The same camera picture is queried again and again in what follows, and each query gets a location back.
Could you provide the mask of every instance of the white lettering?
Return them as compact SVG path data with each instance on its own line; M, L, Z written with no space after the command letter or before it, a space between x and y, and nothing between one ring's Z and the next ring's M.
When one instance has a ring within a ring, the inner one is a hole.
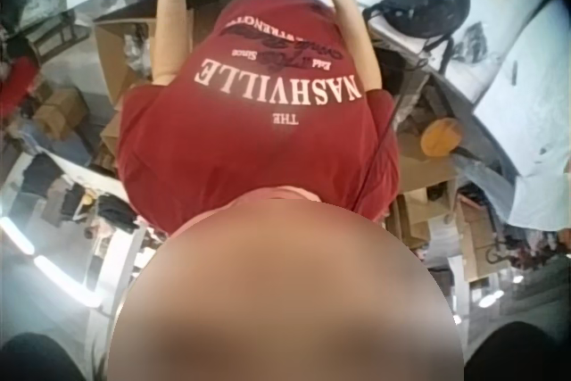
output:
M333 95L338 103L342 102L343 98L343 79L342 78L335 78L335 79L328 79L327 84L331 88Z
M315 93L315 103L318 106L322 106L323 104L327 104L327 91L326 83L324 79L316 79L311 83L311 87L313 88L313 92Z
M310 103L310 80L309 79L290 79L292 82L292 104L304 104L306 106L311 105ZM303 101L300 103L300 95L303 97Z
M300 125L295 113L273 113L272 116L277 125Z
M214 60L205 59L203 61L203 69L194 75L194 82L198 82L199 84L203 84L205 87L209 86L211 83L212 76L216 73L218 67L221 64L219 62L215 62Z
M254 28L263 32L264 31L264 23L256 18L256 22L254 23Z
M268 82L269 76L260 75L261 83L260 83L260 92L258 93L257 102L266 103L266 94L268 93Z
M255 73L250 73L249 71L241 71L240 72L240 77L238 78L238 80L242 80L242 78L244 76L248 77L248 85L246 87L246 91L244 93L244 95L242 95L243 98L248 98L250 100L253 99L252 97L252 92L253 92L253 86L256 84L256 79L260 76L260 75L256 75Z
M233 57L245 57L251 62L255 62L256 58L258 58L258 53L256 51L242 51L239 49L235 49L232 51Z
M314 58L313 59L313 69L329 70L329 69L331 69L331 62L324 62L324 61L318 60L317 58Z
M229 70L228 78L226 79L226 84L224 84L224 87L222 87L220 91L226 94L230 94L230 89L232 88L232 84L234 84L234 79L236 78L236 74L240 70L237 69L236 67L227 66L226 64L224 64L220 69L219 74L224 73L226 70Z
M355 82L355 76L351 75L349 78L343 76L343 82L347 86L347 90L349 91L349 101L353 101L357 98L361 98L362 95L357 88L357 83Z
M288 104L286 98L286 89L284 88L284 80L282 78L277 78L274 92L271 94L271 98L269 99L271 104L276 104L276 95L279 95L279 104Z

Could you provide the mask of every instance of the orange object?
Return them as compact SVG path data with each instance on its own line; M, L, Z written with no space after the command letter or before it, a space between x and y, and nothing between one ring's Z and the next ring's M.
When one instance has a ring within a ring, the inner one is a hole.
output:
M453 118L436 120L420 138L420 147L426 156L449 155L462 141L462 127Z

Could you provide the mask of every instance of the black bag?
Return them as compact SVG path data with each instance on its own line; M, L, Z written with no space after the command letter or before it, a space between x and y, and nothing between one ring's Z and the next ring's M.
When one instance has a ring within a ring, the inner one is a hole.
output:
M440 72L444 74L453 54L452 34L458 30L470 13L470 0L383 0L365 9L363 18L369 22L377 15L403 35L437 40L426 44L424 51L430 53L447 42Z

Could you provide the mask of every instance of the cardboard box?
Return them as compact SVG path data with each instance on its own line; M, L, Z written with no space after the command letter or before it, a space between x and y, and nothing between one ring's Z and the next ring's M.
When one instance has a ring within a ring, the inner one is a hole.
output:
M471 211L471 207L464 212L463 209L466 207L465 204L458 204L456 223L460 233L460 250L462 251L464 262L464 276L468 282L473 282L488 277L501 269L509 268L509 262L502 261L494 264L488 262L486 254L488 252L497 253L489 217L487 218L490 225L489 229L482 227L482 223L486 219L477 218L468 222L467 219L474 219L477 213Z
M123 10L113 12L95 21L95 42L99 60L107 84L109 99L113 106L120 104L120 98L137 81L145 77L127 65L124 52L125 35L134 24L146 26L151 45L151 64L154 56L154 32L156 30L156 0L144 1ZM194 27L194 12L188 11L190 35ZM192 38L189 53L192 52Z
M386 219L386 230L401 240L411 250L430 243L428 222L410 225L407 204L402 195L398 195L391 204L391 214Z
M420 148L420 138L400 134L399 158L401 169L400 193L404 196L409 224L412 229L430 219L454 211L457 192L457 172L452 159L430 158ZM427 189L445 183L443 195L435 201L428 199Z
M34 115L34 121L54 140L65 140L87 115L78 90L58 89Z
M117 112L115 113L115 116L113 116L111 122L107 124L107 127L103 129L100 135L103 144L107 147L107 149L109 149L109 152L111 152L113 156L117 156L117 144L119 142L119 133L121 125L120 122L121 122L121 113Z
M400 134L400 194L447 182L458 176L450 156L430 158L422 153L420 137Z
M115 157L113 156L113 154L109 151L109 149L107 148L107 146L101 144L99 145L99 149L97 150L97 153L95 154L95 157L93 159L93 164L101 167L102 169L111 171L111 172L115 172Z

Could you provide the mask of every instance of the red t-shirt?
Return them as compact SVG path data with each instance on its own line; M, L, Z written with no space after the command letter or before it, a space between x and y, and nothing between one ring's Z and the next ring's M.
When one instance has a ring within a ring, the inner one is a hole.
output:
M381 217L396 196L393 110L366 95L318 0L235 0L167 87L123 106L119 174L134 208L172 233L254 189L295 186Z

